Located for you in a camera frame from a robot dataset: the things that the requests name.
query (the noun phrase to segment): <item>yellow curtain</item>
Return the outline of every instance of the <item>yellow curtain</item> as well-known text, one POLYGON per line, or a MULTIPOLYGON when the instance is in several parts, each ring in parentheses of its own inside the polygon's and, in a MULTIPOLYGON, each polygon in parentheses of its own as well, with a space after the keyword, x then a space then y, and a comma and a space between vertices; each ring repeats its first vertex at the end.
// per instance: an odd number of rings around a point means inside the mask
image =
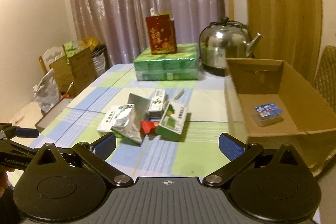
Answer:
POLYGON ((322 0, 248 0, 249 28, 264 38, 256 58, 286 60, 309 82, 318 61, 322 0))

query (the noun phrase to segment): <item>checkered tablecloth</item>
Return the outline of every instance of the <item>checkered tablecloth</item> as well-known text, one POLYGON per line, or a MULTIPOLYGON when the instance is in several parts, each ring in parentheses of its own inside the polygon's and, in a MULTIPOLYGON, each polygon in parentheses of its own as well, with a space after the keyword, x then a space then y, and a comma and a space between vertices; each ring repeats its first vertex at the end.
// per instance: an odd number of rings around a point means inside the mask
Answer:
MULTIPOLYGON (((146 136, 140 147, 117 139, 117 148, 106 160, 135 180, 138 176, 204 177, 229 160, 218 148, 218 138, 227 132, 224 78, 200 70, 197 81, 141 81, 133 64, 115 65, 95 80, 35 139, 30 147, 53 142, 69 148, 99 138, 97 127, 111 105, 127 103, 130 93, 151 98, 155 89, 166 89, 173 98, 185 89, 180 102, 188 105, 183 137, 178 142, 146 136)), ((16 184, 22 171, 10 174, 16 184)))

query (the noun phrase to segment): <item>barcode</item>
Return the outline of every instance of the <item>barcode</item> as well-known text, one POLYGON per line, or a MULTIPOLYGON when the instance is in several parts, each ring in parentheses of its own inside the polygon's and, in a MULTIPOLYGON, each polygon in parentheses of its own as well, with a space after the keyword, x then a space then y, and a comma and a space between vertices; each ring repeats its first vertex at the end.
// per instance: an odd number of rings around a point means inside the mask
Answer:
POLYGON ((268 111, 260 113, 261 117, 266 117, 266 116, 269 116, 269 115, 270 115, 270 113, 268 111))

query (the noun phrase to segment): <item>human hand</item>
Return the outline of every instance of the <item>human hand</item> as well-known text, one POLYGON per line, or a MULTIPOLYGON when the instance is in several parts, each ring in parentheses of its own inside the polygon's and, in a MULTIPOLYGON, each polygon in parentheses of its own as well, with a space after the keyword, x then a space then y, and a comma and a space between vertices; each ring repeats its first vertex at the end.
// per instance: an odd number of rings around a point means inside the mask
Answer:
POLYGON ((2 197, 5 190, 8 188, 8 175, 7 175, 6 171, 14 172, 15 169, 5 168, 5 171, 0 173, 0 198, 2 197))

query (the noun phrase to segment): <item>screw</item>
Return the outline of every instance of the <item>screw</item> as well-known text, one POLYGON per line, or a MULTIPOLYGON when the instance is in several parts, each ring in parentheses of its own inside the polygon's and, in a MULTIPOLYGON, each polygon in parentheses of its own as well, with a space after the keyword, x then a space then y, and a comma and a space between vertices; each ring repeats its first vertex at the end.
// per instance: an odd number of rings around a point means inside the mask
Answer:
POLYGON ((218 175, 211 175, 207 176, 205 180, 211 184, 216 184, 220 183, 222 181, 222 178, 218 175))
POLYGON ((116 176, 114 178, 114 182, 118 183, 118 184, 125 184, 127 182, 130 181, 130 177, 129 176, 125 176, 125 175, 119 175, 119 176, 116 176))

